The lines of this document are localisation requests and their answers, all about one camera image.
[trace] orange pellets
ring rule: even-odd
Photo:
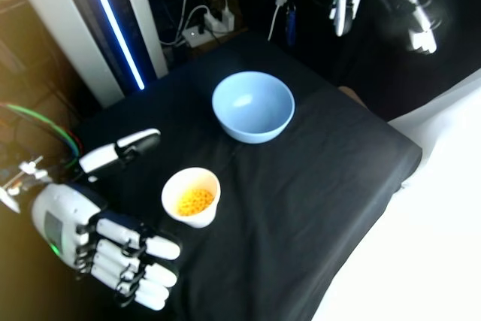
[[[213,201],[213,195],[205,189],[189,189],[177,203],[177,213],[180,216],[191,216],[202,212]]]

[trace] table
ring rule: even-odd
[[[215,85],[243,70],[279,77],[295,97],[293,120],[266,144],[231,139],[211,110]],[[183,242],[166,309],[122,311],[143,319],[310,320],[421,156],[413,142],[254,33],[172,71],[77,133],[91,150],[150,127],[161,130],[161,146],[97,185],[115,210]],[[205,229],[174,221],[160,203],[165,181],[191,166],[212,170],[221,184],[216,219]]]

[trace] white cloth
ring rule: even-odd
[[[422,164],[313,320],[480,321],[481,70],[391,125],[422,147]]]

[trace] blue bowl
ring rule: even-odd
[[[240,142],[258,144],[276,138],[294,115],[291,91],[266,73],[243,71],[219,83],[212,107],[225,132]]]

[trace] cup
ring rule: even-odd
[[[182,195],[191,189],[205,189],[213,196],[212,203],[204,210],[191,216],[181,216],[177,204]],[[174,220],[181,221],[195,229],[210,225],[216,217],[220,200],[220,183],[216,175],[205,168],[186,168],[174,174],[162,190],[162,206]]]

